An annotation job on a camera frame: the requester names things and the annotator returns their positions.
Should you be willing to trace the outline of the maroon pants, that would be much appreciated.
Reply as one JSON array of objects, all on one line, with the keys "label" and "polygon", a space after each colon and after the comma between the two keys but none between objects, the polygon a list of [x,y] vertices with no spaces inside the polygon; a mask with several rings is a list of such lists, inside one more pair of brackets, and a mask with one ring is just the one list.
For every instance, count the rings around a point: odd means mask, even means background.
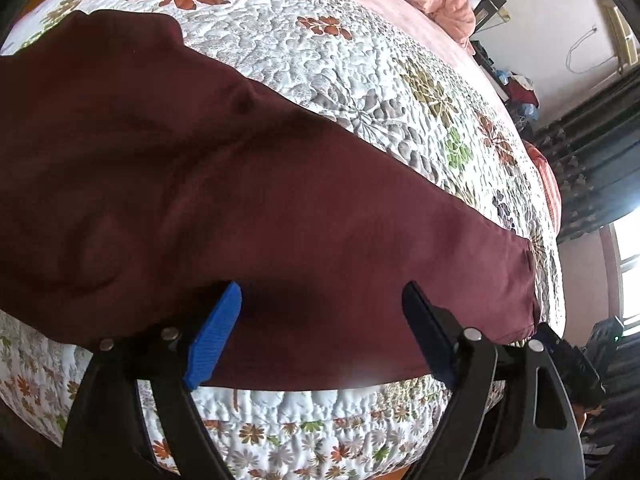
[{"label": "maroon pants", "polygon": [[183,43],[75,12],[1,61],[1,307],[92,348],[217,282],[242,308],[215,386],[424,375],[402,288],[506,344],[540,313],[529,244],[335,122]]}]

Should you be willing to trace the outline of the dark curtain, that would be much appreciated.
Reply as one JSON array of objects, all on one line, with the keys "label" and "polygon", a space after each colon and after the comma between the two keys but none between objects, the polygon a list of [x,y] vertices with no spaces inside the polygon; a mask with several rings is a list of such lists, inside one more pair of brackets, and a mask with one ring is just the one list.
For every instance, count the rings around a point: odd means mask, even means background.
[{"label": "dark curtain", "polygon": [[560,243],[639,207],[640,74],[635,68],[530,138],[558,181]]}]

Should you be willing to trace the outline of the cluttered bedside table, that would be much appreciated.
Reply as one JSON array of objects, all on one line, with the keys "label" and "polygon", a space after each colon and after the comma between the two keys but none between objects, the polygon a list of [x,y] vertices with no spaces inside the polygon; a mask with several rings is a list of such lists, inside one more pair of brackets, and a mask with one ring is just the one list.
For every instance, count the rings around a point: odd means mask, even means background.
[{"label": "cluttered bedside table", "polygon": [[485,48],[477,40],[471,41],[473,58],[494,85],[498,97],[522,136],[531,136],[539,118],[539,100],[533,83],[525,76],[498,70]]}]

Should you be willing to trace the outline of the pink bed sheet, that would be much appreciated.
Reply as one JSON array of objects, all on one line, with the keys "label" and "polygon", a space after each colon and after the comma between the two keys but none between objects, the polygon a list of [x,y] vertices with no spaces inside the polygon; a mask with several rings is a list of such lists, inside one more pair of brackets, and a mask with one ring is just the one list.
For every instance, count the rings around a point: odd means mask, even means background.
[{"label": "pink bed sheet", "polygon": [[381,15],[390,24],[430,49],[452,67],[492,106],[506,110],[496,89],[468,52],[462,49],[435,22],[405,0],[352,0]]}]

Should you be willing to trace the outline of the floral quilted bedspread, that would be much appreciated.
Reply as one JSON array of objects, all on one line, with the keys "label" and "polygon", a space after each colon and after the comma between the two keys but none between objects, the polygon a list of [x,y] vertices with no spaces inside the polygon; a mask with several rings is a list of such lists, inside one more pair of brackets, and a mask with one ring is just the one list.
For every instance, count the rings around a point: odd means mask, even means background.
[{"label": "floral quilted bedspread", "polygon": [[[541,319],[564,330],[555,230],[541,176],[506,111],[430,49],[352,0],[44,0],[2,53],[72,12],[160,12],[186,44],[333,119],[532,244]],[[449,396],[427,376],[352,390],[194,394],[240,479],[367,479],[419,457]]]}]

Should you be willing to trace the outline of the wall air conditioner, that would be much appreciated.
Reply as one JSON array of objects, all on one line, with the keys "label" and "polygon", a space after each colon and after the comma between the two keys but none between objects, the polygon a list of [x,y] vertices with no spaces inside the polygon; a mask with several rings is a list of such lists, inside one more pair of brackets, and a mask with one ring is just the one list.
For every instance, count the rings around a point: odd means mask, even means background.
[{"label": "wall air conditioner", "polygon": [[636,46],[636,36],[623,13],[613,0],[600,0],[608,24],[612,32],[613,44],[620,67],[634,67],[639,63],[639,53]]}]

